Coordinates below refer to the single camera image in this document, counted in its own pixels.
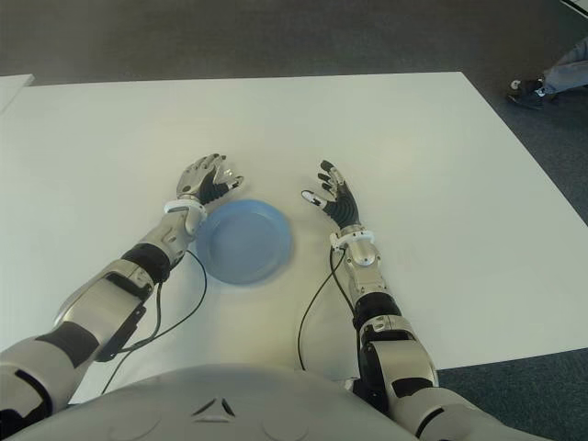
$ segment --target blue plate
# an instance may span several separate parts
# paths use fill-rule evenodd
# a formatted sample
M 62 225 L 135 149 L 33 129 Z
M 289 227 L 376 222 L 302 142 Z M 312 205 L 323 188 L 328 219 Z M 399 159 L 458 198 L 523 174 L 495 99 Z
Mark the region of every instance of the blue plate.
M 198 228 L 196 251 L 207 272 L 242 285 L 269 277 L 290 253 L 290 229 L 282 213 L 260 200 L 220 206 Z

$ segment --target white table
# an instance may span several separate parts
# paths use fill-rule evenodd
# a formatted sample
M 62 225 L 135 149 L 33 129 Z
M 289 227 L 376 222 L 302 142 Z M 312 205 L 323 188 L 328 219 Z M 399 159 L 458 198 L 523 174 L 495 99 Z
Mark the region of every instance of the white table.
M 438 368 L 588 345 L 588 229 L 461 73 L 28 87 L 0 131 L 2 347 L 47 332 L 63 299 L 156 224 L 184 167 L 213 152 L 246 178 L 233 198 L 287 215 L 290 264 L 259 286 L 212 280 L 198 315 L 134 354 L 115 387 L 204 363 L 298 365 L 334 229 L 300 197 L 319 188 L 321 159 L 351 183 Z M 164 286 L 164 325 L 201 282 L 185 259 Z M 329 285 L 303 334 L 308 368 L 331 379 L 356 372 L 345 308 Z M 113 367 L 94 364 L 75 398 L 95 396 Z
M 0 114 L 10 105 L 20 89 L 33 82 L 33 75 L 0 76 Z

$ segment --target robot forearm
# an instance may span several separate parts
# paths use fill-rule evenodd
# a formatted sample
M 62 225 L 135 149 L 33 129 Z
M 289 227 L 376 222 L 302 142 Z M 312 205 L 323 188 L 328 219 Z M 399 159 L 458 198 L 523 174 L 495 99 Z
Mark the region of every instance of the robot forearm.
M 511 429 L 451 390 L 438 387 L 435 366 L 381 275 L 374 234 L 359 221 L 356 202 L 339 171 L 323 161 L 322 188 L 334 200 L 311 191 L 302 196 L 339 226 L 331 235 L 335 251 L 345 251 L 349 294 L 358 332 L 360 389 L 364 399 L 423 441 L 538 441 Z
M 10 435 L 63 409 L 93 361 L 109 361 L 145 313 L 144 302 L 163 283 L 194 240 L 206 216 L 202 204 L 243 182 L 215 182 L 224 157 L 214 154 L 182 174 L 177 199 L 157 227 L 64 302 L 51 332 L 0 354 L 0 428 Z

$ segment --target person's leg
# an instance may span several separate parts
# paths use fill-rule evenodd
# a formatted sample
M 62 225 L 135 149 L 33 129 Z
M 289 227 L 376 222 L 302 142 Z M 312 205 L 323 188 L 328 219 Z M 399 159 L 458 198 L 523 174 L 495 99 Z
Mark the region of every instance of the person's leg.
M 557 94 L 573 87 L 588 85 L 588 37 L 578 42 L 553 67 L 543 73 L 543 90 Z

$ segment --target black sneaker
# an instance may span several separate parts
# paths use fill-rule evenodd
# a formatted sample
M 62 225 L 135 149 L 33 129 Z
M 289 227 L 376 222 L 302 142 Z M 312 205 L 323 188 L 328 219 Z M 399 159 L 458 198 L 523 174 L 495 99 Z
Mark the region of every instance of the black sneaker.
M 511 88 L 515 90 L 514 93 L 508 94 L 506 97 L 518 106 L 533 108 L 534 110 L 543 109 L 542 93 L 543 82 L 540 80 L 515 80 L 511 83 Z

